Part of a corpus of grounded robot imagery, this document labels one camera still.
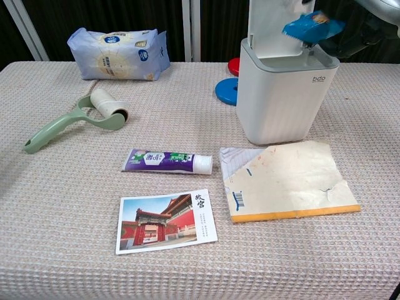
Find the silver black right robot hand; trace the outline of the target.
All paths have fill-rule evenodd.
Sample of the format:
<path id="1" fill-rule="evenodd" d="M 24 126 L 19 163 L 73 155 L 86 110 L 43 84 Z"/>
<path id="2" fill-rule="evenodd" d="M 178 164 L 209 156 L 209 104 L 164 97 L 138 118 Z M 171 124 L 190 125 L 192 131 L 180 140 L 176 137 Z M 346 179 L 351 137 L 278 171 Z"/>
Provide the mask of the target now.
<path id="1" fill-rule="evenodd" d="M 399 62 L 399 1 L 316 1 L 316 11 L 346 23 L 320 47 L 342 62 Z"/>

